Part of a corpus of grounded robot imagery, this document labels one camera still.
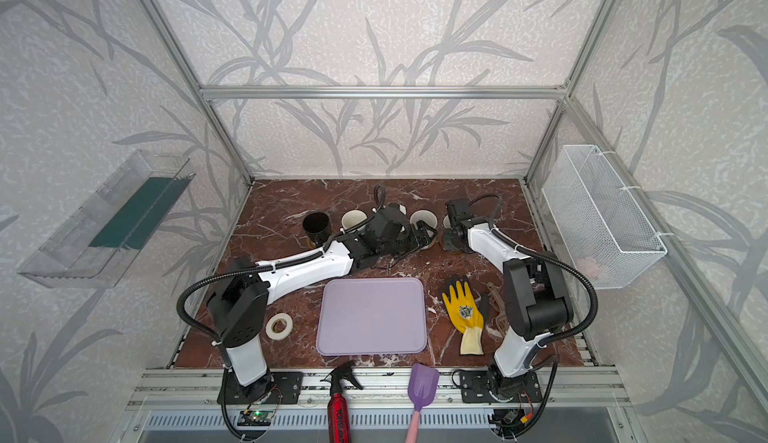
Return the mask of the light blue mug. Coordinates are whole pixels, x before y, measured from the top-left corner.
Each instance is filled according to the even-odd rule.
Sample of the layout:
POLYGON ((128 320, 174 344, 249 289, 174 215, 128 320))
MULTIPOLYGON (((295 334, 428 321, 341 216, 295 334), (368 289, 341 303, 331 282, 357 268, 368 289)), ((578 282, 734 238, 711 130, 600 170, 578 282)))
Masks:
POLYGON ((362 229, 368 221, 368 215, 362 210, 350 210, 341 219, 342 232, 351 233, 362 229))

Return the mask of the black mug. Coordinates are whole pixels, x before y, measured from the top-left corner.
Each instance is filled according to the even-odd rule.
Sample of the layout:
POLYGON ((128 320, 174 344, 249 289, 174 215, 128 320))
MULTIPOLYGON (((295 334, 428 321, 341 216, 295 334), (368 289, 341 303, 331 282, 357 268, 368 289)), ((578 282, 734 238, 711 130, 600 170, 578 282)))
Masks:
POLYGON ((302 221, 311 248, 321 248, 331 237, 331 219, 324 212, 312 212, 302 221))

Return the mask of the beige mug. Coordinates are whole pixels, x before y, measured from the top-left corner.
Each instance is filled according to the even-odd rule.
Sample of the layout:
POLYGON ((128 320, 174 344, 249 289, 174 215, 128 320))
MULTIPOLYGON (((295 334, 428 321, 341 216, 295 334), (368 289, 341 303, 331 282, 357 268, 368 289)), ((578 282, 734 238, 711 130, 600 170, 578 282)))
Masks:
POLYGON ((406 210, 405 206, 401 205, 401 204, 397 204, 397 203, 389 203, 389 204, 384 205, 381 208, 373 208, 372 209, 372 211, 374 213, 379 212, 379 211, 390 211, 390 210, 392 210, 392 211, 397 210, 399 213, 401 213, 403 215, 407 214, 407 210, 406 210))

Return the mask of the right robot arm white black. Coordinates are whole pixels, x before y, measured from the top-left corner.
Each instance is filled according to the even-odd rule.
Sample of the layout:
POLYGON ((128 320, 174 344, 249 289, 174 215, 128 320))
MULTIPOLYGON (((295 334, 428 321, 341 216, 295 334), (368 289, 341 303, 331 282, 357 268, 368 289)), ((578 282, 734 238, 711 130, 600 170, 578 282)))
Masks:
POLYGON ((484 257, 502 276, 504 311, 508 321, 504 340, 494 352, 487 371, 487 391, 510 400, 535 373, 538 354, 551 344, 569 339, 591 326, 598 314, 598 295, 592 282, 551 252, 537 252, 504 234, 495 224, 500 207, 488 217, 477 216, 472 206, 488 194, 472 200, 459 198, 446 203, 449 235, 464 253, 484 257), (574 307, 565 274, 585 289, 588 312, 572 325, 574 307))

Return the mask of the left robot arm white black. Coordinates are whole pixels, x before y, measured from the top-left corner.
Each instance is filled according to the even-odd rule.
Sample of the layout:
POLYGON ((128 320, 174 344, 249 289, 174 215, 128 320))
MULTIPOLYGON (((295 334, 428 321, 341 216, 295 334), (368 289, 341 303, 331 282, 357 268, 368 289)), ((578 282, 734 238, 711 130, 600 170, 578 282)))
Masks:
POLYGON ((181 293, 179 318, 210 337, 221 355, 220 405, 232 396, 238 403, 263 400, 277 387, 260 340, 270 304, 315 283, 372 268, 382 257, 398 261, 434 242, 439 225, 410 222, 399 205, 386 202, 384 186, 375 187, 374 203, 372 215, 310 251, 258 263, 241 258, 181 293))

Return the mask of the yellow black work glove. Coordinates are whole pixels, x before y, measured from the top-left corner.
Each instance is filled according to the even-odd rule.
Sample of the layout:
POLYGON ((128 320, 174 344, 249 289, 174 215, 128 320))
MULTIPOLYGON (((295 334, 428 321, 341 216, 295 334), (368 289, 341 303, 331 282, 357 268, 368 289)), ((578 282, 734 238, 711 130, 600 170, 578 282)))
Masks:
POLYGON ((472 295, 468 282, 456 280, 442 294, 448 317, 455 329, 462 335, 460 354, 463 356, 483 355, 482 334, 485 319, 472 295))

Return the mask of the lilac plastic tray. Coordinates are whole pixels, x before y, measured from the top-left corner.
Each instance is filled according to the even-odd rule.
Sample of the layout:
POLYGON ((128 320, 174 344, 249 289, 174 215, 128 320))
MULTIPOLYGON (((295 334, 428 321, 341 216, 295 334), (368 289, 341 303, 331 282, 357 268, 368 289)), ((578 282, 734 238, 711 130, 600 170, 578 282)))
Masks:
POLYGON ((316 338, 320 355, 416 354, 426 346, 420 280, 336 279, 325 286, 316 338))

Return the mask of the brown plastic litter scoop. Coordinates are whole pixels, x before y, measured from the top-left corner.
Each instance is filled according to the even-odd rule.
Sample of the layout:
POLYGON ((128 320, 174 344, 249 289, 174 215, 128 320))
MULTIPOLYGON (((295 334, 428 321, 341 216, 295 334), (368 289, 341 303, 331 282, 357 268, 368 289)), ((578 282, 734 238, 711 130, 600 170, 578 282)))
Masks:
POLYGON ((509 329, 509 322, 506 316, 504 298, 498 287, 493 283, 486 282, 485 287, 488 291, 490 305, 494 311, 494 316, 491 319, 492 326, 502 336, 505 336, 509 329))

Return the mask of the purple plastic scoop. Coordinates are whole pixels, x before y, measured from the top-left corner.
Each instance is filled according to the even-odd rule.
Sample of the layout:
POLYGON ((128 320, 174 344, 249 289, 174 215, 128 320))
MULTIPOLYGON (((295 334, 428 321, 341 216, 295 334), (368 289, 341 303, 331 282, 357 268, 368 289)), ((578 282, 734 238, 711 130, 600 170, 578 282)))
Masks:
POLYGON ((416 363, 411 368, 408 396, 413 404, 413 413, 405 438, 406 443, 415 443, 418 437, 420 412, 429 406, 436 396, 440 373, 437 369, 416 363))

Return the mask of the white tape roll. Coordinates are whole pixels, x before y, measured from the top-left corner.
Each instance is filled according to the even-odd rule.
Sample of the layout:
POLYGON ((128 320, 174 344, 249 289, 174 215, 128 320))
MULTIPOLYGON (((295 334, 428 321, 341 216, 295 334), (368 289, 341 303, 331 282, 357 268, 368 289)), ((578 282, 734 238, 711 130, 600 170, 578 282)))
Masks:
POLYGON ((266 325, 266 335, 273 341, 285 340, 293 331, 294 322, 287 313, 273 315, 266 325))

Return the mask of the red spray bottle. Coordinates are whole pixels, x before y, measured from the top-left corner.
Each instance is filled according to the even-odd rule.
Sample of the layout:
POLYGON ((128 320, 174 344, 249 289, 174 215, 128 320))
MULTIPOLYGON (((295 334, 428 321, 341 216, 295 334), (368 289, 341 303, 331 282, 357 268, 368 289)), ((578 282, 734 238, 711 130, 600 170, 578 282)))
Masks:
POLYGON ((330 384, 330 401, 327 405, 329 441, 350 443, 351 420, 343 382, 347 381, 357 390, 364 389, 354 373, 354 362, 347 361, 335 367, 322 381, 330 384))

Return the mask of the green circuit board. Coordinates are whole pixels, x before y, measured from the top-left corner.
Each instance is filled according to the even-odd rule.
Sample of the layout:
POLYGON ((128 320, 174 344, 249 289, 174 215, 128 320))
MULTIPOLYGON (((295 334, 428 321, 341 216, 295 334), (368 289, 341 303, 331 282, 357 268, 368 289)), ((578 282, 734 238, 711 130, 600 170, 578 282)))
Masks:
POLYGON ((239 427, 266 427, 270 426, 274 418, 272 410, 244 410, 240 411, 237 418, 239 427))

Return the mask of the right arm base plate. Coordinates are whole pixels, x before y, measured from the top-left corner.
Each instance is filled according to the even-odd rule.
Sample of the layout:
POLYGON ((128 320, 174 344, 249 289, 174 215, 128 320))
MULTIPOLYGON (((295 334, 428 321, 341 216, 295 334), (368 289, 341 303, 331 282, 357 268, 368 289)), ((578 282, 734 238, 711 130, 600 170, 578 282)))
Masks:
POLYGON ((542 385, 535 372, 508 378, 489 370, 456 370, 463 403, 540 403, 542 385))

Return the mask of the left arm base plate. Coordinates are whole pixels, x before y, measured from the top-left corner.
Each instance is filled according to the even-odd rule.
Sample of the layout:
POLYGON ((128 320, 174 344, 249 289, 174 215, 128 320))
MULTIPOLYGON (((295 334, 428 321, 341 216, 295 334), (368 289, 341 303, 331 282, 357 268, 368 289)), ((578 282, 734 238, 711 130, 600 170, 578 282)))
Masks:
POLYGON ((302 372, 277 371, 267 373, 252 384, 243 386, 234 372, 227 370, 217 396, 219 405, 287 404, 298 402, 303 379, 302 372))

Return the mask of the clear plastic wall shelf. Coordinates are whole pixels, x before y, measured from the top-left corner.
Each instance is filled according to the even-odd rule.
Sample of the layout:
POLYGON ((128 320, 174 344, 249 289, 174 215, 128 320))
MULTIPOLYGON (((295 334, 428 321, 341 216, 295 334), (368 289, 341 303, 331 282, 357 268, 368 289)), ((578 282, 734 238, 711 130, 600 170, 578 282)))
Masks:
POLYGON ((135 151, 18 273, 46 288, 115 287, 195 176, 188 157, 135 151))

